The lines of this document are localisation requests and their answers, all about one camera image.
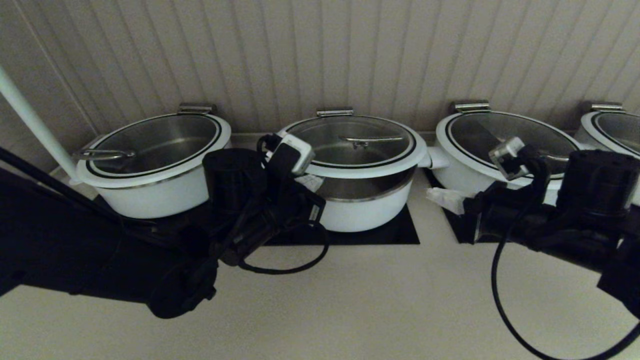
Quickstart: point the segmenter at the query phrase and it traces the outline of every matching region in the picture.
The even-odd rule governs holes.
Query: white pole
[[[20,116],[22,121],[28,126],[31,132],[38,138],[40,143],[49,151],[49,154],[60,164],[60,167],[67,172],[73,183],[80,183],[76,176],[76,166],[71,160],[62,144],[51,133],[51,130],[44,124],[36,111],[22,96],[15,83],[0,65],[0,93],[9,102],[11,107]]]

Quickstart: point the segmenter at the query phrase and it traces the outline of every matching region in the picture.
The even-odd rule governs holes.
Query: glass lid
[[[640,154],[640,117],[625,113],[601,113],[593,118],[593,123],[613,142]]]
[[[503,113],[469,113],[449,123],[448,135],[461,151],[494,167],[489,151],[514,136],[540,152],[568,157],[578,148],[560,132],[539,122]],[[551,174],[564,173],[565,162],[546,159]]]
[[[326,166],[382,165],[405,157],[415,147],[415,139],[404,127],[375,117],[318,117],[287,132],[313,147],[314,164]]]
[[[213,119],[201,115],[167,115],[125,127],[101,141],[98,150],[134,152],[116,160],[92,161],[112,174],[136,174],[182,163],[220,135]]]

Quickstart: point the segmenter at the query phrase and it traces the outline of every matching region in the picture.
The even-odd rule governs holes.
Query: beadboard wall
[[[37,50],[0,60],[15,74],[46,73],[50,89],[30,98],[69,147],[182,101],[215,102],[237,132],[274,131],[330,106],[431,131],[451,100],[469,98],[561,129],[578,127],[583,99],[640,111],[638,1],[0,4],[3,26],[20,23],[0,35],[0,52]],[[16,122],[0,111],[2,124]]]

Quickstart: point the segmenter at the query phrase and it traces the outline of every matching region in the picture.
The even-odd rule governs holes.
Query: cooking pot
[[[586,147],[614,151],[640,159],[640,116],[629,114],[619,102],[584,102],[575,139]],[[640,188],[632,203],[640,206]]]
[[[119,214],[159,218],[209,198],[202,158],[230,147],[231,128],[212,107],[181,106],[121,127],[76,153],[77,174]]]
[[[406,203],[424,140],[400,123],[353,110],[317,112],[284,131],[308,142],[316,157],[307,173],[324,178],[317,193],[326,206],[327,230],[364,231],[393,219]]]
[[[429,148],[431,161],[423,164],[446,188],[465,193],[487,189],[494,181],[509,188],[531,183],[532,176],[506,181],[491,162],[489,151],[514,136],[543,154],[551,171],[545,202],[555,204],[569,153],[581,150],[580,143],[568,134],[541,121],[522,115],[492,111],[487,101],[454,102],[448,117],[436,127],[436,142]]]

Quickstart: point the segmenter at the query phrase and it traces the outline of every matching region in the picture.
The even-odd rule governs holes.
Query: beige countertop
[[[2,359],[534,359],[493,304],[494,244],[456,243],[416,173],[408,201],[420,245],[336,246],[314,268],[259,275],[221,265],[211,301],[173,320],[146,306],[19,286],[0,298]],[[286,267],[320,247],[263,247]],[[499,270],[504,307],[525,339],[582,358],[637,320],[598,275],[519,245]],[[640,342],[616,359],[640,358]]]

